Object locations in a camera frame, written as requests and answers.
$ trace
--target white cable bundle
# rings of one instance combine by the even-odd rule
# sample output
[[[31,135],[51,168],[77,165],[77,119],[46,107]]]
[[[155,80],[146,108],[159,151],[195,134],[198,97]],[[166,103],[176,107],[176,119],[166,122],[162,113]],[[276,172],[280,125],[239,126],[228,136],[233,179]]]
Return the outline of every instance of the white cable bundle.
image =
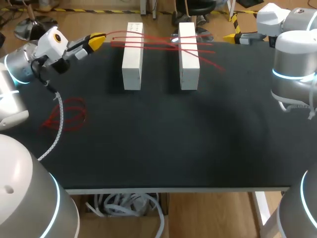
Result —
[[[59,92],[56,92],[55,93],[56,97],[54,98],[54,100],[57,98],[58,99],[58,103],[59,103],[59,115],[60,115],[60,118],[59,118],[59,128],[58,128],[58,132],[57,132],[57,135],[56,135],[56,138],[55,138],[55,141],[53,142],[53,144],[50,146],[50,148],[40,157],[38,158],[38,161],[41,161],[42,159],[44,159],[44,157],[46,155],[48,155],[52,149],[54,149],[54,147],[57,145],[58,141],[59,141],[59,138],[60,138],[60,135],[63,131],[63,124],[64,124],[64,109],[63,109],[63,100],[59,94]]]
[[[88,202],[86,202],[86,206],[99,217],[141,217],[147,212],[151,201],[154,203],[152,210],[155,208],[158,209],[160,226],[155,238],[160,238],[164,230],[164,215],[159,205],[158,195],[159,194],[157,193],[157,198],[155,199],[146,193],[113,193],[110,194],[102,204],[104,195],[96,194],[94,195],[94,207],[92,207]],[[103,207],[106,214],[100,211],[100,207]]]

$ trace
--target red cable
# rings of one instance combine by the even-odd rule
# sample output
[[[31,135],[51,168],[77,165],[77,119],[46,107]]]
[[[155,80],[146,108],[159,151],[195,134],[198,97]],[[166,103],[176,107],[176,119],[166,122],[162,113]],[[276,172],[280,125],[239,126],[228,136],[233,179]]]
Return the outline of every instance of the red cable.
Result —
[[[118,42],[118,43],[141,43],[141,42],[138,42],[138,41],[111,41],[111,43],[113,42]],[[156,45],[156,44],[162,44],[163,42],[142,42],[144,44],[149,44],[149,45]],[[209,43],[174,43],[174,42],[171,42],[171,44],[180,44],[180,45],[201,45],[201,46],[213,46],[213,44],[209,44]]]
[[[79,112],[72,118],[64,120],[64,127],[63,131],[75,131],[81,128],[85,122],[86,119],[86,105],[82,98],[69,98],[63,101],[63,104],[71,103],[71,102],[77,102],[81,104],[81,106],[70,106],[64,108],[64,114],[69,111],[77,111]],[[58,118],[60,114],[59,105],[55,106],[52,110],[52,113],[50,117],[41,125],[41,127],[46,127],[49,129],[58,130],[59,128],[59,120],[54,120],[54,118]],[[79,121],[79,123],[75,126],[67,127],[67,124],[74,123],[76,121]]]
[[[133,37],[133,36],[128,36],[128,37],[125,37],[125,36],[118,36],[118,37],[113,37],[112,39],[117,39],[117,38],[147,38],[147,37],[150,37],[150,38],[156,38],[156,39],[177,39],[177,38],[197,38],[197,37],[208,37],[208,36],[213,36],[213,34],[208,34],[208,35],[195,35],[195,36],[182,36],[182,37],[170,37],[170,36],[165,36],[165,37],[157,37],[157,36],[150,36],[150,35],[145,35],[145,34],[142,34],[142,33],[139,33],[139,32],[134,32],[134,31],[112,31],[112,32],[109,32],[107,33],[106,35],[111,35],[111,34],[116,34],[116,33],[136,33],[136,34],[139,34],[139,35],[143,35],[143,36],[140,36],[140,37]]]
[[[115,34],[115,33],[135,33],[135,34],[138,34],[138,35],[142,35],[144,38],[149,38],[149,39],[154,39],[154,40],[157,40],[157,39],[166,39],[166,37],[148,36],[148,35],[145,35],[145,34],[142,34],[142,33],[139,33],[139,32],[134,32],[134,31],[113,31],[113,32],[109,32],[109,33],[106,34],[106,35]],[[196,37],[196,36],[183,37],[183,38],[193,38],[193,37]],[[175,45],[173,45],[172,43],[163,42],[163,44],[166,44],[166,45],[169,45],[169,46],[172,46],[172,47],[175,47],[175,48],[178,49],[178,46],[175,46]],[[181,49],[181,50],[184,51],[184,52],[186,52],[186,53],[188,53],[188,54],[190,54],[190,55],[193,55],[193,56],[195,56],[195,57],[201,59],[202,61],[205,61],[205,62],[207,62],[207,63],[213,65],[214,67],[218,68],[218,69],[221,70],[221,71],[224,71],[224,68],[223,68],[223,67],[219,66],[218,64],[216,64],[216,63],[214,63],[214,62],[212,62],[212,61],[210,61],[210,60],[208,60],[208,59],[206,59],[206,58],[204,58],[204,57],[197,56],[197,55],[195,55],[195,54],[193,54],[193,53],[191,53],[191,52],[189,52],[188,50],[185,50],[185,49]]]
[[[115,45],[112,44],[112,47],[129,47],[129,48],[141,48],[141,49],[147,49],[147,50],[161,50],[161,51],[178,51],[178,49],[176,48],[160,48],[160,47],[148,47],[148,46],[126,46],[126,45]],[[201,52],[201,53],[210,53],[210,54],[214,54],[215,51],[203,51],[203,50],[189,50],[186,49],[187,51],[197,51],[197,52]]]

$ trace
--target black cable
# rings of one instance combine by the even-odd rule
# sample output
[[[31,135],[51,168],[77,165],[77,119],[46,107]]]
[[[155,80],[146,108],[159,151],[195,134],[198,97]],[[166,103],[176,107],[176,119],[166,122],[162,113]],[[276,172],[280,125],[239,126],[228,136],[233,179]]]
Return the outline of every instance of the black cable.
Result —
[[[314,6],[311,5],[311,0],[308,0],[307,4],[308,4],[308,6],[310,6],[310,7],[314,8],[314,9],[316,9],[316,7],[314,7]]]
[[[157,2],[158,2],[158,0],[155,1],[155,5],[154,5],[154,8],[152,11],[155,11],[157,9]]]
[[[34,74],[34,76],[47,88],[47,90],[49,90],[51,93],[56,93],[57,90],[55,88],[53,88],[48,81],[45,81],[42,79],[41,77],[41,71],[42,71],[42,67],[44,65],[44,63],[46,62],[46,60],[48,59],[47,56],[43,56],[37,59],[32,60],[31,62],[31,71]],[[37,68],[37,72],[34,69],[34,63],[37,62],[38,63],[38,68]]]
[[[5,11],[3,14],[0,15],[0,29],[8,24],[10,21],[20,18],[23,14],[23,11],[19,11],[19,8],[17,7],[6,6],[5,8],[8,8],[9,11]],[[10,17],[5,18],[4,16],[8,13],[11,14]]]
[[[79,43],[73,45],[72,47],[68,48],[68,49],[67,49],[67,52],[70,52],[70,51],[72,51],[72,50],[74,50],[74,49],[76,49],[76,48],[82,46],[83,44],[88,43],[91,39],[97,38],[97,37],[100,37],[100,36],[106,36],[106,34],[94,35],[94,36],[92,36],[92,37],[90,37],[90,38],[88,38],[88,39],[86,39],[86,40],[83,40],[83,41],[81,41],[81,42],[79,42]]]

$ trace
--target white block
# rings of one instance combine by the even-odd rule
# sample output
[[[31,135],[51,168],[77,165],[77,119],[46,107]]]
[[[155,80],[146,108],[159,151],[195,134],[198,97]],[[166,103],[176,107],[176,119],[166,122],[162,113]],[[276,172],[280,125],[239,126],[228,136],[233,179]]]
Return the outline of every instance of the white block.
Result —
[[[129,22],[127,31],[143,33],[142,22]],[[143,38],[140,34],[127,32],[127,42],[125,43],[124,55],[122,61],[122,75],[125,90],[140,90],[141,89],[141,76],[142,76],[142,62],[143,62]]]
[[[197,41],[195,36],[195,25],[193,22],[179,23],[178,36],[180,38],[179,47],[179,72],[180,85],[182,90],[197,90],[199,80],[199,58],[197,52]]]

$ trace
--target black mat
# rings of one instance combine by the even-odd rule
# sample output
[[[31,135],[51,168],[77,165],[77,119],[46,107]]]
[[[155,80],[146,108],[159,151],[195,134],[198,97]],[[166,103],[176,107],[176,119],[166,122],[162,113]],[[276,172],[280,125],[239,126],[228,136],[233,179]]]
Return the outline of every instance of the black mat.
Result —
[[[290,186],[316,160],[317,119],[283,113],[270,94],[273,49],[215,43],[202,54],[197,91],[179,87],[178,52],[144,51],[142,90],[123,90],[123,49],[104,47],[56,78],[62,97],[82,97],[83,128],[65,132],[43,165],[62,186]],[[28,121],[6,134],[39,157],[54,134],[39,132],[53,106],[38,82],[20,89]]]

